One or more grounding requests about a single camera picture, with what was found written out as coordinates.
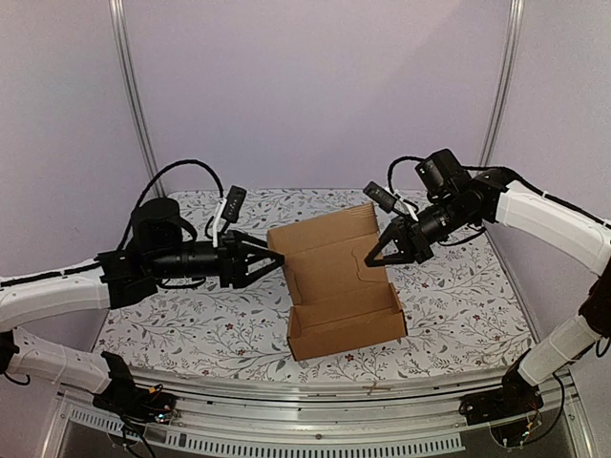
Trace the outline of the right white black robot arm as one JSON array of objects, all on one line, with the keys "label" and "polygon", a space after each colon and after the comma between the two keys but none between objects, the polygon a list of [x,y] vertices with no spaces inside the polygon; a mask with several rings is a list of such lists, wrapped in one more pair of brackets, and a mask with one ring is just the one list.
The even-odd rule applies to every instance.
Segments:
[{"label": "right white black robot arm", "polygon": [[524,353],[506,372],[494,408],[513,416],[556,370],[610,335],[610,224],[538,189],[514,170],[464,166],[449,149],[418,158],[415,172],[429,206],[415,211],[390,188],[370,182],[364,193],[386,213],[387,228],[365,258],[369,267],[423,263],[432,245],[468,225],[497,223],[542,240],[596,276],[576,316]]}]

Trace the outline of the brown cardboard box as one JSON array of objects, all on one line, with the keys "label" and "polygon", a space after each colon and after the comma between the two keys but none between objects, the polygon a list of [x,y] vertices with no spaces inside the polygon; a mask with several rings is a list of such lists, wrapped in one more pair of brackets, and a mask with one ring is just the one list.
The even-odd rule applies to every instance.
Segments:
[{"label": "brown cardboard box", "polygon": [[296,361],[407,336],[386,269],[365,264],[378,236],[370,203],[268,230],[269,248],[284,255],[287,342]]}]

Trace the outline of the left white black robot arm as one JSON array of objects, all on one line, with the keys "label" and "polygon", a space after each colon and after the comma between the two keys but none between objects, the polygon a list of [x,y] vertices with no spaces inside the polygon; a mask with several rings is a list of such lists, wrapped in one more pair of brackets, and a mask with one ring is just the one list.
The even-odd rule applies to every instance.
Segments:
[{"label": "left white black robot arm", "polygon": [[122,414],[135,413],[141,393],[129,367],[113,353],[87,353],[34,336],[25,324],[84,310],[136,305],[159,289],[196,288],[210,277],[234,289],[284,264],[265,241],[228,230],[200,240],[179,203],[154,198],[130,218],[127,245],[78,266],[1,282],[1,372],[103,394]]}]

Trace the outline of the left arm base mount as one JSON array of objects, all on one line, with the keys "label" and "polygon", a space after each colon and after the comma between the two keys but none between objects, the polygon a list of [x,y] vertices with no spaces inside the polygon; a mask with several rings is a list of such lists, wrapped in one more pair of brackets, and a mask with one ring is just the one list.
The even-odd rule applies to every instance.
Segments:
[{"label": "left arm base mount", "polygon": [[132,422],[170,422],[178,401],[176,395],[167,392],[163,384],[147,388],[137,386],[128,365],[120,356],[104,351],[101,357],[108,366],[110,382],[101,392],[94,394],[95,407]]}]

